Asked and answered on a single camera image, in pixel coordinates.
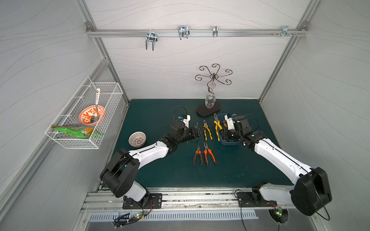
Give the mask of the deli yellow long nose pliers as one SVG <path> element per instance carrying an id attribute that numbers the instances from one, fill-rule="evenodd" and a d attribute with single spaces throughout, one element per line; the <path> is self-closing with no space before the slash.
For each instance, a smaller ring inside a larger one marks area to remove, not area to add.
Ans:
<path id="1" fill-rule="evenodd" d="M 217 139 L 218 141 L 220 141 L 220 130 L 222 130 L 222 126 L 220 124 L 220 121 L 218 119 L 218 116 L 216 113 L 214 113 L 214 124 L 215 124 L 215 131 L 216 131 L 216 134 L 217 134 Z"/>

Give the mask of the yellow black combination pliers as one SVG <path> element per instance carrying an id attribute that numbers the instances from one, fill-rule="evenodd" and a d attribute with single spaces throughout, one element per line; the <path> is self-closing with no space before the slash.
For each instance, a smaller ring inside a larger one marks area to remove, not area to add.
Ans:
<path id="1" fill-rule="evenodd" d="M 210 138 L 210 140 L 213 140 L 211 130 L 209 129 L 209 126 L 208 126 L 208 124 L 207 124 L 207 121 L 206 121 L 206 120 L 203 120 L 203 127 L 204 127 L 204 137 L 205 137 L 205 141 L 207 141 L 207 140 L 208 140 L 208 138 Z"/>

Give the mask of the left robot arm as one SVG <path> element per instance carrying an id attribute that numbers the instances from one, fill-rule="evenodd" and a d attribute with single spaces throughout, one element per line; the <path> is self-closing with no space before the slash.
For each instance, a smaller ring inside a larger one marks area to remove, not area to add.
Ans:
<path id="1" fill-rule="evenodd" d="M 116 198 L 125 196 L 145 207 L 150 192 L 135 181 L 139 169 L 169 156 L 179 144 L 199 138 L 203 131 L 198 124 L 190 127 L 186 119 L 176 120 L 170 131 L 154 144 L 137 150 L 118 150 L 102 170 L 100 180 Z"/>

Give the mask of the orange striped black pliers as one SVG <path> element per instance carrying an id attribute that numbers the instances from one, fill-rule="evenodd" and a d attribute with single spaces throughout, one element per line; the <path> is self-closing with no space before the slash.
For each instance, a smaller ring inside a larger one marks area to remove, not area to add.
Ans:
<path id="1" fill-rule="evenodd" d="M 200 160 L 200 166 L 202 166 L 203 165 L 203 156 L 202 156 L 202 151 L 200 149 L 199 144 L 197 145 L 197 149 L 195 151 L 195 155 L 194 155 L 194 158 L 193 158 L 193 165 L 196 165 L 197 159 Z"/>

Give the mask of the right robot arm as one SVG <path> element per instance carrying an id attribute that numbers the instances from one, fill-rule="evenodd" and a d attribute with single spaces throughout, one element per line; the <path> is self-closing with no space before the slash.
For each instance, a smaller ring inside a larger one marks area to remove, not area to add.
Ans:
<path id="1" fill-rule="evenodd" d="M 326 171 L 320 167 L 312 168 L 290 156 L 261 131 L 253 130 L 246 116 L 233 113 L 214 115 L 214 123 L 220 142 L 242 144 L 273 164 L 291 181 L 291 186 L 266 182 L 254 186 L 251 200 L 257 206 L 275 206 L 281 202 L 312 216 L 332 201 Z"/>

